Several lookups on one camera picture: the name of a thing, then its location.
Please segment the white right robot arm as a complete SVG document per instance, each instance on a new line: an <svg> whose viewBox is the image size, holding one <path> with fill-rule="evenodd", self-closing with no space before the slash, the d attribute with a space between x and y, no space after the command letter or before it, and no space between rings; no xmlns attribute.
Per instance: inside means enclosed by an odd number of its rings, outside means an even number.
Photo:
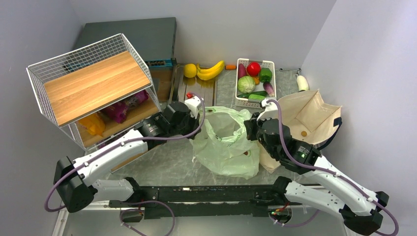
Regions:
<svg viewBox="0 0 417 236"><path fill-rule="evenodd" d="M389 196L360 186L339 172L311 144L296 140L289 127L276 118L261 120L258 113L244 121L247 139L258 141L267 153L285 169L311 178L328 190L327 193L303 186L287 177L278 177L271 188L271 198L277 204L295 202L333 214L357 234L369 236L382 225L381 211Z"/></svg>

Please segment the yellow lemon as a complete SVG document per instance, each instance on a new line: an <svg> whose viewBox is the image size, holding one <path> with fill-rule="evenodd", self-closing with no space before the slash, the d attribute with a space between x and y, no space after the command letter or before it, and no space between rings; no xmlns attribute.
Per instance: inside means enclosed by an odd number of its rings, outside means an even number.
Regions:
<svg viewBox="0 0 417 236"><path fill-rule="evenodd" d="M197 75L197 67L195 64L186 64L183 68L183 74L186 78L194 78Z"/></svg>

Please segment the green bell pepper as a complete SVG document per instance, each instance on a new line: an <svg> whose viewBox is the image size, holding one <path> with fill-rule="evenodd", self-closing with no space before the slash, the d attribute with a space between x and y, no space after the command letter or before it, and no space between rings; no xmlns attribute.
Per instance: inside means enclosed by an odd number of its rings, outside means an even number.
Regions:
<svg viewBox="0 0 417 236"><path fill-rule="evenodd" d="M270 82L272 80L273 73L269 68L261 68L259 73L259 81L262 83Z"/></svg>

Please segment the yellow banana bunch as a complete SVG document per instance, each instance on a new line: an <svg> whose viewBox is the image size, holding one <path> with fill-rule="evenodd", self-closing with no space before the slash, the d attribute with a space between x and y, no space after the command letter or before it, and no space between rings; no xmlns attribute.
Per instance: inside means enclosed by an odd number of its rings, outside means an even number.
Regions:
<svg viewBox="0 0 417 236"><path fill-rule="evenodd" d="M224 70L224 66L225 61L223 60L219 61L215 66L209 69L202 69L199 64L196 64L197 77L203 81L214 79Z"/></svg>

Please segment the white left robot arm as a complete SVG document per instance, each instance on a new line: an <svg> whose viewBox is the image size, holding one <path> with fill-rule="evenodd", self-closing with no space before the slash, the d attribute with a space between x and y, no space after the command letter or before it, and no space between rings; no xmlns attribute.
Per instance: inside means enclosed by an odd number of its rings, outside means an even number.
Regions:
<svg viewBox="0 0 417 236"><path fill-rule="evenodd" d="M184 102L174 101L164 111L141 121L116 141L86 156L57 162L54 186L68 212L78 212L90 203L120 201L136 206L145 194L132 177L102 180L100 176L129 158L142 155L168 141L194 139L204 118L204 103L196 96Z"/></svg>

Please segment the green avocado plastic bag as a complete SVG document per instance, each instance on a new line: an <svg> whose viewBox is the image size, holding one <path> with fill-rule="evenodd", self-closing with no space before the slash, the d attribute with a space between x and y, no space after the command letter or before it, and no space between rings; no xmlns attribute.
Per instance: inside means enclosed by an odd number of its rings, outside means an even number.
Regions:
<svg viewBox="0 0 417 236"><path fill-rule="evenodd" d="M206 107L201 131L191 140L195 158L211 172L250 179L259 171L260 149L247 139L244 121L252 116L223 106Z"/></svg>

